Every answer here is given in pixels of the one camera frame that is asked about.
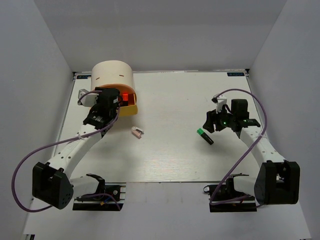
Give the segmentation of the round cream drawer organizer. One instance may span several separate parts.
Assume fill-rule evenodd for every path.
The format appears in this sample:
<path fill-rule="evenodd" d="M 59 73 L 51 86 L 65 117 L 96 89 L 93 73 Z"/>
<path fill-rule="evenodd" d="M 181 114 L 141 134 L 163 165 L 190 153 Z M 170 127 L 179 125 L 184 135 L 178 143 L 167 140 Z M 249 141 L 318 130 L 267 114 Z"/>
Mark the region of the round cream drawer organizer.
<path fill-rule="evenodd" d="M 96 64 L 91 71 L 91 89 L 116 88 L 128 94 L 128 101 L 123 101 L 120 116 L 133 116 L 138 113 L 137 95 L 132 68 L 120 60 L 107 60 Z"/>

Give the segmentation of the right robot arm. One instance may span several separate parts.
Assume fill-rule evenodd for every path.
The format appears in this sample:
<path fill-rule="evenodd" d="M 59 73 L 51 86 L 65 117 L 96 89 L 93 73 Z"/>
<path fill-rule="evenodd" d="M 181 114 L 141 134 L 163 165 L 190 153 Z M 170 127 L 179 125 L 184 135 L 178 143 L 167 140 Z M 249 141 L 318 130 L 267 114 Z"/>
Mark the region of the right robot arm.
<path fill-rule="evenodd" d="M 225 97 L 215 97 L 216 108 L 208 111 L 203 128 L 210 133 L 230 128 L 248 147 L 259 166 L 257 174 L 230 174 L 217 185 L 212 204 L 241 201 L 253 197 L 260 205 L 294 205 L 299 199 L 300 166 L 279 154 L 268 138 L 263 136 L 259 122 L 250 118 L 248 101 L 233 99 L 227 105 Z"/>

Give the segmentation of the black green highlighter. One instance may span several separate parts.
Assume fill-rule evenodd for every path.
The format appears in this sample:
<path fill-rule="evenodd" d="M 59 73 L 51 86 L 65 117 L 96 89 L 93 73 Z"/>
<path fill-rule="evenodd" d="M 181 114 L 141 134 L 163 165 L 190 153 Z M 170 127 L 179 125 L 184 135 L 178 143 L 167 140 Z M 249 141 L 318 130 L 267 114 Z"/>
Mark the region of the black green highlighter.
<path fill-rule="evenodd" d="M 214 141 L 204 132 L 202 128 L 198 128 L 196 131 L 209 145 L 213 145 Z"/>

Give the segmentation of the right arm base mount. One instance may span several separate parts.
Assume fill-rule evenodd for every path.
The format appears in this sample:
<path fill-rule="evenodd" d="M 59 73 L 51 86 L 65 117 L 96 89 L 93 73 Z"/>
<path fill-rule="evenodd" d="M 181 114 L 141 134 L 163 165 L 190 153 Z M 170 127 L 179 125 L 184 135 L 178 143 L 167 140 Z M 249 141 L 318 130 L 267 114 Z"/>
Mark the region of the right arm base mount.
<path fill-rule="evenodd" d="M 256 212 L 256 199 L 252 196 L 244 198 L 245 194 L 237 191 L 228 191 L 223 184 L 209 204 L 211 213 L 249 213 Z"/>

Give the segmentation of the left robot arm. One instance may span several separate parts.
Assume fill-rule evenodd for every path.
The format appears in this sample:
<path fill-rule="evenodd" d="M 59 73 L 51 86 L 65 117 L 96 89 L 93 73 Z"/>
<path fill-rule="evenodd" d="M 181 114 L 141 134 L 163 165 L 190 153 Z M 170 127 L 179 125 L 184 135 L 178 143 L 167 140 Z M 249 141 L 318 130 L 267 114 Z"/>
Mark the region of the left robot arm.
<path fill-rule="evenodd" d="M 77 135 L 46 163 L 32 169 L 33 197 L 57 208 L 65 208 L 73 198 L 99 200 L 106 194 L 105 180 L 92 173 L 71 178 L 87 152 L 98 143 L 117 121 L 121 94 L 116 88 L 96 88 L 95 103 L 83 120 Z"/>

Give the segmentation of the black orange highlighter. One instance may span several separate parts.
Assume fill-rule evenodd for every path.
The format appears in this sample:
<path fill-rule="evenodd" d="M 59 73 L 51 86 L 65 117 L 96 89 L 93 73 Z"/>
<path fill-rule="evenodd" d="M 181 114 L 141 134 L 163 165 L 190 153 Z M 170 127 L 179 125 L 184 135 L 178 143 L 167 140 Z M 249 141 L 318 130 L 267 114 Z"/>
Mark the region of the black orange highlighter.
<path fill-rule="evenodd" d="M 123 101 L 127 102 L 129 100 L 129 95 L 127 93 L 122 94 Z"/>

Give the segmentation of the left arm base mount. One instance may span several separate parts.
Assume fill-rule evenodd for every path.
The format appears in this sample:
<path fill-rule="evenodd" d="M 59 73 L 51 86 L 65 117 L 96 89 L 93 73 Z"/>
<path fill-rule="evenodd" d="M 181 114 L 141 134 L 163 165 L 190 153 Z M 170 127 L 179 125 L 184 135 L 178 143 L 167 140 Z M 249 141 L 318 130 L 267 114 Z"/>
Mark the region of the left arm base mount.
<path fill-rule="evenodd" d="M 126 197 L 126 183 L 106 183 L 99 193 L 80 196 L 74 199 L 73 211 L 118 212 Z"/>

